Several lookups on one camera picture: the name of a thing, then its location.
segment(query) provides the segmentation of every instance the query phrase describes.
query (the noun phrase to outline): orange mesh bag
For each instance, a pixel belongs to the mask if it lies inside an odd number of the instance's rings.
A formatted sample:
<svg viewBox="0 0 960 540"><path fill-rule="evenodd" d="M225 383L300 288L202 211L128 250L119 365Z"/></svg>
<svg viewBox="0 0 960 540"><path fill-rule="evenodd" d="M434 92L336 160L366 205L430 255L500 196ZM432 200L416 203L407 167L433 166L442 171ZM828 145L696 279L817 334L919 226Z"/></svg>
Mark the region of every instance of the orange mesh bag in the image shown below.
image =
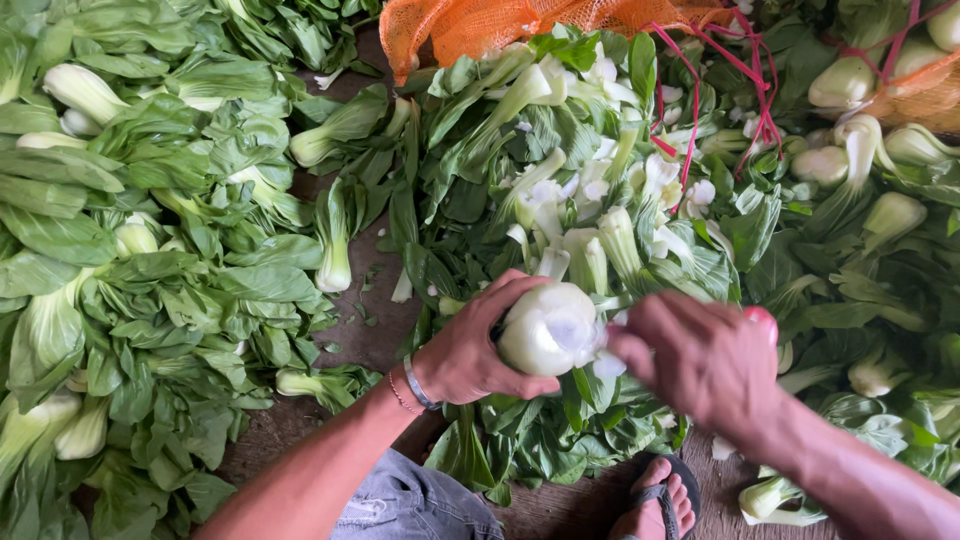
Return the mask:
<svg viewBox="0 0 960 540"><path fill-rule="evenodd" d="M522 37L547 32L554 23L583 30L606 29L626 36L662 28L726 24L718 0L390 0L380 15L380 42L402 85L416 69L417 52L428 37L441 66L463 55L480 58Z"/></svg>

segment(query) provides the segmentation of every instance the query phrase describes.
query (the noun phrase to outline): left hand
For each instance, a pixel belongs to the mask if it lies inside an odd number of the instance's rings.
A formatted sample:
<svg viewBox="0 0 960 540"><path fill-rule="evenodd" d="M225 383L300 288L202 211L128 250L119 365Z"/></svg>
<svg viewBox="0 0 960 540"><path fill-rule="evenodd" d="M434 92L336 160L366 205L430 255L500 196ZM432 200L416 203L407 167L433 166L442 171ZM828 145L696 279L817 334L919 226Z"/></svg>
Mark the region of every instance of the left hand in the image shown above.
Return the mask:
<svg viewBox="0 0 960 540"><path fill-rule="evenodd" d="M490 340L490 330L504 312L523 293L549 281L507 270L454 315L412 358L426 396L435 403L462 405L494 393L530 400L560 390L556 377L531 377L508 367Z"/></svg>

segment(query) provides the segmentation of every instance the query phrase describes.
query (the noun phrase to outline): denim shorts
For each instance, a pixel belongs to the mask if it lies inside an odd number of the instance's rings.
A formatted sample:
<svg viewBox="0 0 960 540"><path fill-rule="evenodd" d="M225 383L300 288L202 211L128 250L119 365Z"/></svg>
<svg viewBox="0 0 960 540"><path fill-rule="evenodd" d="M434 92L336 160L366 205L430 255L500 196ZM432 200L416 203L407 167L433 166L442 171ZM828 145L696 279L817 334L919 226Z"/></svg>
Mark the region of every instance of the denim shorts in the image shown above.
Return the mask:
<svg viewBox="0 0 960 540"><path fill-rule="evenodd" d="M503 533L490 509L457 480L390 449L353 494L330 538L503 540Z"/></svg>

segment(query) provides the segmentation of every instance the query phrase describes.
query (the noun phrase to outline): silver bracelet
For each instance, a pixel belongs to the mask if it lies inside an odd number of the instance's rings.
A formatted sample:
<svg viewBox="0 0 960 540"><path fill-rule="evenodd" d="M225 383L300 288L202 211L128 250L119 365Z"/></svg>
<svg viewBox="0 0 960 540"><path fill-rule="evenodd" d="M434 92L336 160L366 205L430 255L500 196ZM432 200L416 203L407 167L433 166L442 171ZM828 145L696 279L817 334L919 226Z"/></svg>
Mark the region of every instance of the silver bracelet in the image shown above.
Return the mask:
<svg viewBox="0 0 960 540"><path fill-rule="evenodd" d="M407 382L410 383L410 389L414 391L414 395L420 400L421 405L429 410L437 410L441 407L439 404L431 402L430 398L426 397L426 394L423 393L423 389L420 388L420 383L417 382L417 377L414 376L414 365L410 361L410 355L403 357L403 371L407 372Z"/></svg>

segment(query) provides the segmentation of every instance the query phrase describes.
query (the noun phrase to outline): black sandal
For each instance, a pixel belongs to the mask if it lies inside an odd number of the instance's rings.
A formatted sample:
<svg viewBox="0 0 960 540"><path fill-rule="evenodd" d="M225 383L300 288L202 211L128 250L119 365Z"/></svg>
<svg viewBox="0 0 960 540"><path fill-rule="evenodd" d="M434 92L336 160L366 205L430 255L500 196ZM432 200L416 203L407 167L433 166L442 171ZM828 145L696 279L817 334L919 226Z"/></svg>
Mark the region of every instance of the black sandal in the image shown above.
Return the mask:
<svg viewBox="0 0 960 540"><path fill-rule="evenodd" d="M697 482L693 472L678 457L672 454L657 455L670 462L670 474L680 475L680 480L686 486L686 497L690 499L690 509L700 521L700 484ZM673 511L673 501L670 500L670 492L666 490L666 479L657 485L644 487L643 489L630 494L630 506L627 511L633 510L647 501L653 499L660 500L660 509L663 512L663 526L666 528L666 540L681 540L680 529L677 524L677 514ZM688 540L693 533L693 528L684 535L683 540Z"/></svg>

